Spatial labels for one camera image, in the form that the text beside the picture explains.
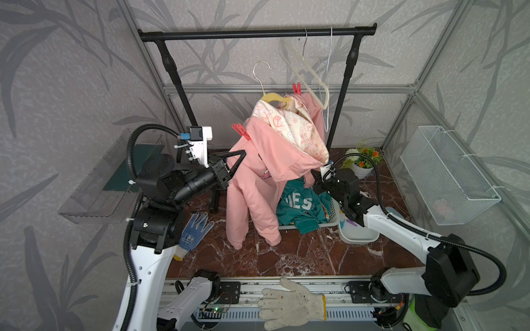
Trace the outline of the red clothespin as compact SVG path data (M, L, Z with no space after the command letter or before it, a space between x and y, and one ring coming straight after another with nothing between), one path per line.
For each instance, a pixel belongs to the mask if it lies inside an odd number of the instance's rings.
M296 95L302 95L302 86L300 82L292 84L293 93Z
M233 130L235 130L241 137L243 137L247 141L251 140L251 136L249 135L249 133L247 132L247 130L242 124L233 124L231 127L233 128Z

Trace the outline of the purple clothespin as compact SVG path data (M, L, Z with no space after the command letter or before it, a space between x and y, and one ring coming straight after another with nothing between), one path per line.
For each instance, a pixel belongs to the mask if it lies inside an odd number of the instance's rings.
M357 227L357 226L358 226L356 222L354 222L354 221L352 221L352 220L350 220L350 219L347 219L346 222L349 223L349 224L351 224L351 225L354 226L354 227Z

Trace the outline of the pink jacket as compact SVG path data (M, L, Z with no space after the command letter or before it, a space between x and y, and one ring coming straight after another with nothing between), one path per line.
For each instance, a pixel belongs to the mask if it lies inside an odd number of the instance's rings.
M279 106L259 100L243 128L231 149L246 155L227 189L226 236L239 250L252 223L275 246L282 240L276 210L287 182L302 179L310 188L312 170L328 164L322 107L309 93L288 95Z

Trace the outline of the teal green jacket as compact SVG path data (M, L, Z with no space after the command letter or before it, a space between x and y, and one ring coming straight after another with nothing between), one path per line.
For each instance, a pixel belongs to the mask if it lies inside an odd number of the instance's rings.
M280 226L295 226L301 234L317 230L330 220L332 207L328 193L316 194L304 187L304 179L288 181L277 205Z

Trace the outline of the white hanger of rainbow jacket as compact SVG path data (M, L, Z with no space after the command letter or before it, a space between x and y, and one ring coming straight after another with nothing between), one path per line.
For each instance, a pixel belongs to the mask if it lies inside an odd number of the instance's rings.
M330 27L330 40L329 40L329 50L328 50L328 57L326 61L326 85L329 88L329 80L330 80L330 62L331 62L331 55L332 55L332 47L333 47L333 27ZM330 123L329 123L329 117L330 117L330 100L331 100L331 93L328 90L327 93L327 107L326 107L326 122L325 122L325 132L329 131Z

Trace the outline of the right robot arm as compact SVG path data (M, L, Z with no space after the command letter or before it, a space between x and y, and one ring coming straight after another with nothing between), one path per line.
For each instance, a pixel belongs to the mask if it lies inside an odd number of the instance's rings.
M466 245L454 234L445 237L431 233L388 211L382 201L380 182L376 183L376 198L371 199L360 192L359 179L351 169L336 169L329 162L320 168L320 174L315 187L339 203L346 219L385 236L421 260L422 267L390 268L374 274L371 282L379 292L424 295L455 308L465 297L492 293L507 280L505 265L492 254ZM480 274L473 254L498 268L497 280L485 288L476 288Z

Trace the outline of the white perforated laundry basket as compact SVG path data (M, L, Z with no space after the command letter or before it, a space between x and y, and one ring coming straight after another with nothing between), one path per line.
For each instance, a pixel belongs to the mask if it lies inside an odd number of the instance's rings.
M318 228L333 227L339 224L340 205L330 196L319 199L303 199L302 205L281 200L277 207L280 230L299 230L302 234Z

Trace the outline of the potted artificial flower plant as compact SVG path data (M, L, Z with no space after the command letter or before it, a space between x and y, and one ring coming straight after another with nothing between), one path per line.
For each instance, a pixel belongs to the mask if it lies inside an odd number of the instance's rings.
M383 160L378 149L367 146L350 148L346 154L349 154L349 157L344 159L342 168L352 170L358 179L368 177L373 172L373 165L378 165Z

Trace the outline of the white plastic tray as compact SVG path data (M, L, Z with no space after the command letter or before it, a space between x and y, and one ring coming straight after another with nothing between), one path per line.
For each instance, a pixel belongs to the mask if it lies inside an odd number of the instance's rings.
M357 227L347 223L345 213L339 209L339 236L343 242L351 245L367 245L377 241L380 234L363 226Z

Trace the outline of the blue dotted work glove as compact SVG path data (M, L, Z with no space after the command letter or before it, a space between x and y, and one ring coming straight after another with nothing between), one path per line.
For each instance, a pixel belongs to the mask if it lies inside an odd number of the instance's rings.
M175 248L173 258L182 261L185 256L196 249L203 238L212 230L215 223L209 220L207 212L192 214L183 229L179 244Z

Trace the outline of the white knitted work glove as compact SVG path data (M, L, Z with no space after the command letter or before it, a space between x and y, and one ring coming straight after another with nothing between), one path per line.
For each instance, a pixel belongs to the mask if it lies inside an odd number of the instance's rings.
M313 294L305 286L285 277L280 279L283 290L265 288L258 301L259 318L265 330L301 326L311 320L327 320L325 295Z

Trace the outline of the black clothes rack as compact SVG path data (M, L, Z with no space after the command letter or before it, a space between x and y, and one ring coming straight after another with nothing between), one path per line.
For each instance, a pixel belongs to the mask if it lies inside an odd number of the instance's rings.
M360 45L362 39L366 36L373 36L376 33L378 25L374 23L372 26L361 26L354 28L338 28L333 31L333 35L338 36L352 36L353 42L349 54L346 57L346 68L344 71L344 78L339 93L337 107L331 124L330 133L327 141L327 148L331 147L332 140L335 135L336 127L340 113L342 112L342 106L345 101L345 96L351 77L353 75L354 68L357 64ZM283 37L326 37L330 36L330 28L310 28L305 29L288 29L288 30L229 30L229 31L199 31L199 32L149 32L145 33L141 30L138 31L139 38L144 43L154 43L161 55L161 60L164 65L166 72L169 74L171 81L179 95L179 98L183 104L184 110L190 119L192 126L198 126L195 114L189 103L189 99L186 95L180 75L178 73L175 60L173 59L170 51L166 45L167 41L188 41L188 40L211 40L211 39L257 39L257 38L283 38ZM218 210L218 188L217 185L213 186L209 190L213 192L213 212Z

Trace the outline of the black rubber glove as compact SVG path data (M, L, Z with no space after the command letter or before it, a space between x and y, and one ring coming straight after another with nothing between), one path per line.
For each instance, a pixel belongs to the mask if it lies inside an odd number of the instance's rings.
M408 331L433 331L442 328L442 321L447 316L449 307L435 298L415 295L402 321Z

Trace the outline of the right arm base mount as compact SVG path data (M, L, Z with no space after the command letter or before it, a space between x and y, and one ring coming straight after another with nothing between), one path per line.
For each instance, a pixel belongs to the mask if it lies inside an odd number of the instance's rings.
M370 281L349 281L344 286L344 291L350 296L352 303L399 306L404 302L403 294L391 294L383 285L374 285Z

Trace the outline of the clear acrylic wall shelf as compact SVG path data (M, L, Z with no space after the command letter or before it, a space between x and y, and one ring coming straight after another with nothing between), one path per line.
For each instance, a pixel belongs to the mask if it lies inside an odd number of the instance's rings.
M80 225L119 224L131 215L139 188L131 185L126 147L132 134L125 129L91 173L59 209L63 218Z

